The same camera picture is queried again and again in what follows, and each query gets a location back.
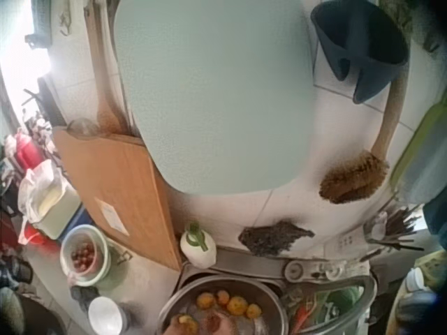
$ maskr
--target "white label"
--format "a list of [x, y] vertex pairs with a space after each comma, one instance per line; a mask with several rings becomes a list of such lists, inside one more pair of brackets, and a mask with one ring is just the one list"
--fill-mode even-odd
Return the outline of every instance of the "white label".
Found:
[[112, 227], [113, 229], [118, 230], [120, 233], [124, 235], [130, 236], [126, 227], [124, 227], [124, 224], [119, 218], [117, 211], [115, 211], [115, 208], [111, 204], [101, 201], [98, 198], [95, 198], [95, 200], [98, 203], [99, 208], [101, 208], [104, 218], [108, 222], [109, 226]]

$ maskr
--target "stainless steel bowl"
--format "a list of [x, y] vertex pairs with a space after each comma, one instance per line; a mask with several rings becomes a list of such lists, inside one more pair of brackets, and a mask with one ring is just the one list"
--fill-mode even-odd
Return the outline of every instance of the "stainless steel bowl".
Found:
[[195, 304], [200, 293], [216, 292], [220, 289], [229, 291], [232, 296], [244, 297], [250, 304], [258, 304], [263, 310], [266, 334], [287, 335], [287, 314], [275, 293], [255, 279], [229, 275], [198, 279], [175, 293], [160, 312], [157, 334], [163, 334], [173, 316], [186, 313], [190, 306]]

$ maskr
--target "plastic bag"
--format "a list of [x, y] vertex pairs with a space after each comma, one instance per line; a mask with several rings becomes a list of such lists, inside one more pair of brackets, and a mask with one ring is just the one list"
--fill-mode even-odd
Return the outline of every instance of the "plastic bag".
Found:
[[28, 169], [19, 187], [19, 210], [30, 223], [40, 222], [62, 198], [67, 184], [61, 171], [50, 159], [33, 170]]

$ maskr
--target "soap dispenser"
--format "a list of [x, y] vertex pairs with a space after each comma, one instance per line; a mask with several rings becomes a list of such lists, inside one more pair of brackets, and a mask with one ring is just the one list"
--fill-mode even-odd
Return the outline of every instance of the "soap dispenser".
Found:
[[192, 222], [182, 235], [180, 248], [189, 262], [199, 269], [207, 269], [216, 264], [216, 242], [200, 228], [197, 221]]

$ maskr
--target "stainless steel sink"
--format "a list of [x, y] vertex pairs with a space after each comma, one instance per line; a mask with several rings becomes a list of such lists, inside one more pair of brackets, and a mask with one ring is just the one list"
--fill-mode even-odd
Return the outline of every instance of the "stainless steel sink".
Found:
[[185, 262], [175, 287], [174, 293], [193, 281], [218, 274], [232, 274], [256, 279], [268, 286], [278, 297], [282, 297], [289, 288], [297, 285], [304, 292], [332, 291], [349, 286], [364, 287], [362, 297], [355, 306], [344, 315], [325, 324], [303, 329], [304, 335], [343, 334], [343, 330], [355, 326], [355, 323], [365, 314], [376, 296], [376, 282], [371, 276], [349, 277], [347, 273], [339, 281], [316, 280], [312, 277], [315, 271], [329, 264], [325, 260], [300, 260], [302, 278], [299, 283], [289, 283], [284, 278], [284, 269], [290, 262], [286, 258], [260, 258], [241, 251], [220, 248], [217, 263], [211, 269], [197, 269], [191, 263]]

